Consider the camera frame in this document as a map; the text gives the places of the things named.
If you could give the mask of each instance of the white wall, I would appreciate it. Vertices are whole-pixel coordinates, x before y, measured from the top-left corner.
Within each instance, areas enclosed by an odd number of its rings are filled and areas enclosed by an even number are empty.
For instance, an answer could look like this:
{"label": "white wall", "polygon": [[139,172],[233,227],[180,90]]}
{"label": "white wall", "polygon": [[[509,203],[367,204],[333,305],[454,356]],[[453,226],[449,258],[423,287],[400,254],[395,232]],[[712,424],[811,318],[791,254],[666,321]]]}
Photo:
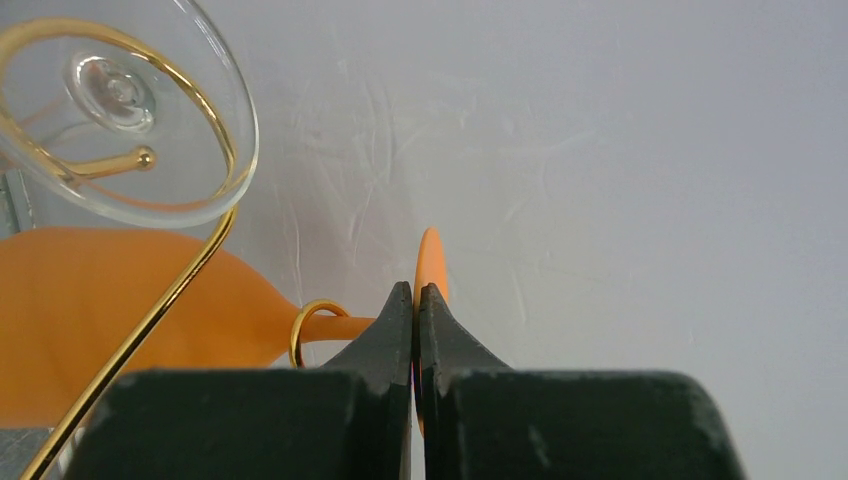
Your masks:
{"label": "white wall", "polygon": [[227,248],[294,301],[377,313],[435,225],[505,361],[686,372],[752,478],[848,478],[848,4],[201,3],[261,127]]}

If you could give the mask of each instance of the curved gold wire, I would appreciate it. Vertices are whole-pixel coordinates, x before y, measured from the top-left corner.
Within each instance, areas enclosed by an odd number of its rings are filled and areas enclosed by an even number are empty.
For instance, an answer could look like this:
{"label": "curved gold wire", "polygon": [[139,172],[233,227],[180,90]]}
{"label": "curved gold wire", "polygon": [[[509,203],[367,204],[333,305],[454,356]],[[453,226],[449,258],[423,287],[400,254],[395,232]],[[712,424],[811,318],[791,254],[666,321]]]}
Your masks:
{"label": "curved gold wire", "polygon": [[[188,75],[164,55],[119,30],[72,18],[41,18],[12,26],[0,34],[0,84],[2,84],[6,65],[21,48],[37,41],[60,36],[88,37],[123,48],[134,56],[147,61],[174,80],[201,110],[215,133],[227,165],[227,178],[215,195],[226,189],[232,180],[237,157],[230,133],[223,124],[218,111],[211,104],[206,94],[189,79]],[[48,173],[64,181],[73,178],[74,182],[86,182],[87,179],[102,174],[149,168],[155,160],[152,150],[149,147],[141,146],[124,156],[97,159],[87,164],[69,165],[47,152],[43,146],[37,144],[24,132],[8,113],[2,94],[0,94],[0,130],[4,131],[7,137],[15,142],[16,147],[24,151],[30,158],[38,161]],[[147,315],[130,332],[112,357],[94,376],[91,383],[44,442],[21,478],[39,479],[49,471],[50,466],[73,435],[74,430],[85,420],[100,395],[112,384],[138,347],[156,328],[162,317],[165,316],[189,283],[200,273],[200,270],[224,242],[232,230],[237,212],[238,207],[236,206],[221,216],[215,230],[206,240],[200,252],[165,290],[165,293],[156,301]]]}
{"label": "curved gold wire", "polygon": [[297,317],[295,317],[294,323],[292,324],[291,348],[289,348],[289,363],[294,368],[302,368],[305,366],[303,364],[303,352],[301,351],[300,344],[300,332],[303,329],[303,324],[321,310],[326,310],[339,317],[350,316],[350,314],[347,313],[347,310],[345,310],[341,305],[325,298],[313,300],[304,305],[303,308],[300,309],[300,313],[297,315]]}

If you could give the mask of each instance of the gold wire ring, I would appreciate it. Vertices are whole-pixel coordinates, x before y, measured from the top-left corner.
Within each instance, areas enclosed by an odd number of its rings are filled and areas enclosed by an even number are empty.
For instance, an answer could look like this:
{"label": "gold wire ring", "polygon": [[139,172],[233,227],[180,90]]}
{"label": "gold wire ring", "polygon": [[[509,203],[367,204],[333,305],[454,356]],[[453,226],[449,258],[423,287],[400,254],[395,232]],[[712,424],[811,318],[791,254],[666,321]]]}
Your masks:
{"label": "gold wire ring", "polygon": [[295,317],[294,323],[292,324],[292,336],[291,336],[291,348],[289,348],[289,363],[293,368],[303,368],[303,352],[301,351],[300,345],[300,333],[303,329],[303,323],[312,318],[317,312],[325,310],[327,312],[333,313],[338,317],[349,317],[350,314],[347,313],[341,305],[338,303],[327,300],[325,298],[313,300],[303,308],[300,309],[300,313]]}

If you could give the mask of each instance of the gold metal stand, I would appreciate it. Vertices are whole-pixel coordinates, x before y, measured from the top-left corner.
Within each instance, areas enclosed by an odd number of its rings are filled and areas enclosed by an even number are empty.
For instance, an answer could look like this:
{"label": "gold metal stand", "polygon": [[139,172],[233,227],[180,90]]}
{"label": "gold metal stand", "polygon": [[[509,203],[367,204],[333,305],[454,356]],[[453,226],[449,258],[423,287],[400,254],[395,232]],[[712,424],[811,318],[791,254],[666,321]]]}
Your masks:
{"label": "gold metal stand", "polygon": [[165,291],[162,297],[156,301],[153,308],[144,316],[139,324],[124,340],[124,343],[118,347],[118,350],[112,354],[112,357],[106,362],[94,379],[83,391],[82,395],[77,398],[73,406],[65,417],[56,425],[56,428],[41,446],[41,449],[30,462],[27,469],[21,478],[40,479],[42,478],[52,465],[53,461],[62,453],[68,439],[71,438],[76,428],[82,423],[91,408],[97,403],[100,395],[112,384],[115,377],[121,372],[121,369],[126,365],[133,353],[141,346],[144,340],[150,335],[150,332],[156,328],[159,320],[168,313],[168,310],[177,301],[177,298],[188,287],[189,283],[200,273],[200,270],[206,265],[212,255],[218,250],[218,247],[224,243],[224,239],[230,233],[235,222],[236,212],[238,207],[229,210],[218,221],[215,231],[206,240],[203,249],[192,259],[185,270],[180,273],[179,277]]}
{"label": "gold metal stand", "polygon": [[[203,112],[215,132],[227,164],[227,178],[216,195],[226,190],[229,182],[232,181],[236,150],[218,111],[188,75],[171,63],[164,55],[121,31],[105,25],[71,18],[40,18],[15,25],[0,33],[0,85],[3,84],[6,66],[20,49],[38,41],[62,36],[87,37],[120,47],[171,77],[195,106]],[[59,181],[72,185],[132,170],[147,170],[152,168],[156,161],[155,152],[150,147],[142,145],[116,157],[95,159],[86,163],[66,162],[49,153],[43,145],[39,145],[27,135],[9,113],[2,92],[0,92],[0,131],[28,159],[37,162],[47,173],[57,177]],[[221,216],[214,232],[206,240],[200,252],[95,375],[82,395],[53,430],[53,433],[25,470],[22,478],[39,479],[48,472],[53,461],[61,453],[74,430],[85,420],[100,395],[111,385],[138,347],[156,328],[162,317],[165,316],[189,283],[200,273],[200,270],[224,242],[233,227],[236,212],[237,207],[233,207]]]}

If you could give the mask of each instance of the orange disc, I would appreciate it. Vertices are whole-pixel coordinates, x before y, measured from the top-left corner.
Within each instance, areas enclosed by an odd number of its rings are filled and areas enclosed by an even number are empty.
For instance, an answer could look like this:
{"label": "orange disc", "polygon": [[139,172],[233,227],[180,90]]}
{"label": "orange disc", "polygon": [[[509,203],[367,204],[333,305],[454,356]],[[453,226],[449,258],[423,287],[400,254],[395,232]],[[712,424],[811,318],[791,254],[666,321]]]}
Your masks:
{"label": "orange disc", "polygon": [[445,252],[442,248],[442,239],[439,231],[430,227],[421,237],[421,246],[418,248],[418,266],[415,270],[414,308],[418,310],[421,301],[421,289],[434,283],[439,287],[445,302],[448,301],[448,266],[445,262]]}

